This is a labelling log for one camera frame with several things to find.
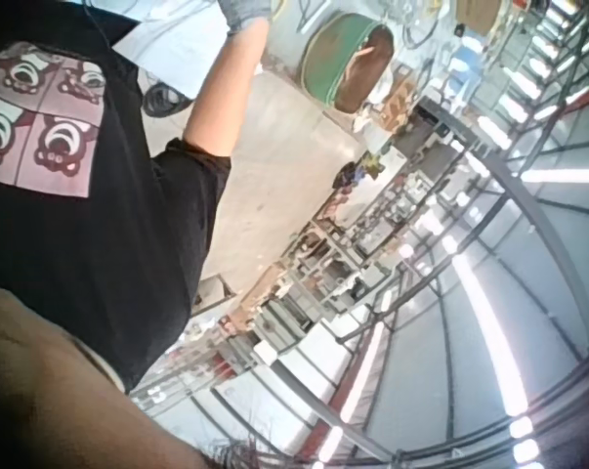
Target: person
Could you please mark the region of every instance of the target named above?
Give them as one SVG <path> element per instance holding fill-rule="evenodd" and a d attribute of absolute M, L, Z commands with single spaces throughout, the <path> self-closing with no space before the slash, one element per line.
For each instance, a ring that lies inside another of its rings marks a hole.
<path fill-rule="evenodd" d="M 133 23 L 0 1 L 0 450 L 33 467 L 214 467 L 126 394 L 180 336 L 209 251 L 270 0 L 230 33 L 183 135 L 151 158 Z"/>

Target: metal beam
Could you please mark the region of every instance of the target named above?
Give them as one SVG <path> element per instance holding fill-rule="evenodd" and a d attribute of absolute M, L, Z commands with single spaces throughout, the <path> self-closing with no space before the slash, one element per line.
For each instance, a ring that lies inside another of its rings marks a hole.
<path fill-rule="evenodd" d="M 264 445 L 266 445 L 266 447 L 272 451 L 274 454 L 278 454 L 279 456 L 285 456 L 286 454 L 281 451 L 279 448 L 277 448 L 275 445 L 273 445 L 273 443 L 266 438 L 264 435 L 262 435 L 260 432 L 258 432 L 255 427 L 253 427 L 250 423 L 248 423 L 244 417 L 242 417 L 239 412 L 237 410 L 235 410 L 231 404 L 229 404 L 229 402 L 223 397 L 222 394 L 220 394 L 215 388 L 212 388 L 211 390 L 212 395 L 214 396 L 214 398 L 216 398 L 216 400 L 231 414 L 231 416 L 237 420 L 237 422 L 246 429 L 246 431 L 252 436 L 252 438 L 259 440 L 260 442 L 262 442 Z"/>
<path fill-rule="evenodd" d="M 444 211 L 448 213 L 450 217 L 452 217 L 455 220 L 457 219 L 457 216 L 454 214 L 452 207 L 448 207 L 441 198 L 438 200 L 438 203 L 444 209 Z M 460 219 L 459 223 L 464 225 L 464 228 L 467 228 L 468 230 L 472 229 L 472 227 L 463 218 Z M 480 236 L 477 237 L 477 243 L 485 250 L 487 256 L 491 256 L 493 260 L 509 275 L 509 277 L 511 277 L 518 284 L 518 286 L 528 296 L 528 298 L 532 300 L 537 309 L 542 314 L 546 315 L 548 320 L 552 323 L 553 327 L 557 330 L 557 332 L 559 332 L 559 336 L 568 347 L 568 351 L 574 356 L 577 362 L 580 362 L 582 360 L 582 355 L 580 354 L 572 340 L 569 338 L 568 334 L 563 330 L 557 318 L 549 314 L 548 309 L 542 303 L 539 297 L 530 288 L 528 288 L 528 285 L 526 285 L 524 280 L 518 274 L 516 274 L 516 272 L 513 269 L 511 269 L 511 266 L 509 266 L 504 260 L 502 260 L 498 253 L 489 244 L 483 241 Z"/>
<path fill-rule="evenodd" d="M 209 413 L 205 407 L 203 407 L 203 405 L 196 399 L 195 396 L 189 396 L 189 399 L 194 405 L 196 405 L 198 411 L 205 415 L 205 418 L 209 420 L 209 423 L 211 423 L 216 428 L 216 430 L 218 430 L 223 435 L 223 437 L 230 441 L 233 440 L 231 434 L 227 430 L 225 430 L 220 423 L 216 421 L 214 416 L 211 413 Z"/>
<path fill-rule="evenodd" d="M 273 389 L 273 387 L 271 385 L 269 385 L 264 378 L 262 378 L 259 373 L 257 371 L 255 371 L 255 369 L 251 369 L 251 374 L 255 377 L 255 379 L 257 379 L 257 381 L 259 381 L 259 383 L 264 386 L 264 388 L 266 388 L 266 391 L 268 391 L 273 397 L 274 399 L 280 403 L 281 405 L 283 405 L 285 408 L 287 408 L 290 413 L 298 420 L 300 421 L 303 425 L 305 425 L 308 429 L 313 430 L 314 429 L 314 425 L 312 425 L 310 422 L 308 422 L 305 418 L 303 418 L 301 415 L 299 415 L 299 413 L 294 409 L 294 407 L 292 405 L 290 405 L 284 398 L 282 398 L 277 391 L 275 391 Z"/>
<path fill-rule="evenodd" d="M 431 264 L 435 266 L 435 256 L 433 251 L 429 251 L 431 256 Z M 446 390 L 448 392 L 448 406 L 446 412 L 446 440 L 454 438 L 454 368 L 452 366 L 452 350 L 450 348 L 450 332 L 448 328 L 448 317 L 446 308 L 443 303 L 442 282 L 439 277 L 435 278 L 435 283 L 438 286 L 440 295 L 440 316 L 442 317 L 442 332 L 443 332 L 443 348 L 445 350 L 446 358 Z"/>
<path fill-rule="evenodd" d="M 494 202 L 494 204 L 491 206 L 489 211 L 485 214 L 485 216 L 483 217 L 481 222 L 478 225 L 476 225 L 473 228 L 473 230 L 471 232 L 469 232 L 468 235 L 459 243 L 459 245 L 457 247 L 456 254 L 461 254 L 464 250 L 466 250 L 466 248 L 483 232 L 483 230 L 489 225 L 491 220 L 493 220 L 493 218 L 498 214 L 498 212 L 500 212 L 500 210 L 502 210 L 502 207 L 507 202 L 507 198 L 508 197 L 505 194 L 505 195 L 502 195 L 500 198 L 498 198 L 498 200 L 496 200 Z M 429 283 L 431 283 L 431 281 L 433 281 L 433 279 L 435 277 L 437 277 L 439 274 L 441 274 L 450 265 L 451 261 L 452 261 L 452 256 L 446 256 L 437 266 L 435 266 L 433 268 L 433 270 L 431 271 L 430 274 L 423 277 L 418 283 L 415 284 L 415 286 L 411 287 L 404 295 L 402 295 L 394 303 L 392 303 L 392 305 L 390 305 L 390 308 L 388 308 L 387 312 L 380 313 L 377 317 L 377 320 L 382 320 L 386 316 L 393 313 L 397 308 L 400 308 L 402 305 L 404 305 L 409 300 L 411 300 L 415 295 L 417 295 L 420 291 L 422 291 L 424 288 L 426 288 L 429 285 Z M 354 331 L 352 331 L 352 332 L 346 334 L 344 337 L 338 339 L 338 343 L 344 343 L 348 340 L 351 340 L 353 337 L 357 337 L 359 334 L 363 333 L 365 330 L 371 328 L 374 324 L 375 324 L 375 322 L 369 322 L 364 325 L 361 325 L 360 327 L 358 327 Z"/>
<path fill-rule="evenodd" d="M 305 404 L 307 404 L 318 417 L 332 427 L 341 427 L 344 436 L 368 454 L 380 461 L 391 461 L 393 454 L 383 448 L 374 440 L 368 438 L 360 430 L 342 421 L 339 414 L 321 401 L 307 386 L 305 386 L 287 367 L 279 360 L 271 364 L 271 369 L 278 378 L 285 383 Z"/>
<path fill-rule="evenodd" d="M 537 154 L 539 150 L 540 148 L 536 147 L 531 153 Z M 497 154 L 482 158 L 481 162 L 505 190 L 505 193 L 513 199 L 528 220 L 535 226 L 568 285 L 589 337 L 589 296 L 568 249 L 559 237 L 555 227 L 520 178 L 514 178 L 511 175 L 509 168 Z"/>

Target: floor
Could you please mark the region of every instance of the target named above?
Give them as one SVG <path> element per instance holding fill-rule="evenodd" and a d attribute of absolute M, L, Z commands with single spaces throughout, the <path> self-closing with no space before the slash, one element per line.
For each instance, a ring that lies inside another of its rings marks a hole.
<path fill-rule="evenodd" d="M 145 116 L 152 154 L 180 135 L 188 115 Z M 222 274 L 238 294 L 247 291 L 330 196 L 339 169 L 363 151 L 300 90 L 270 72 L 256 76 L 202 276 Z"/>

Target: hand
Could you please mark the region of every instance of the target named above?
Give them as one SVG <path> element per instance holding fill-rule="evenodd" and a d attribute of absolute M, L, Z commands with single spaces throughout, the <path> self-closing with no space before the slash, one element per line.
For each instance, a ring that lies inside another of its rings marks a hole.
<path fill-rule="evenodd" d="M 273 13 L 271 0 L 218 0 L 218 3 L 227 19 L 229 35 L 237 34 L 257 18 L 270 20 Z"/>

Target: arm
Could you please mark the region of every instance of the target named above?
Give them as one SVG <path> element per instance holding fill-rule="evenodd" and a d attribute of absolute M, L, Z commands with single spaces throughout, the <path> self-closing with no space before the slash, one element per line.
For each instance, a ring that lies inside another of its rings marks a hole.
<path fill-rule="evenodd" d="M 190 145 L 217 156 L 231 155 L 268 31 L 268 20 L 256 18 L 228 38 L 203 83 L 186 125 L 184 140 Z"/>

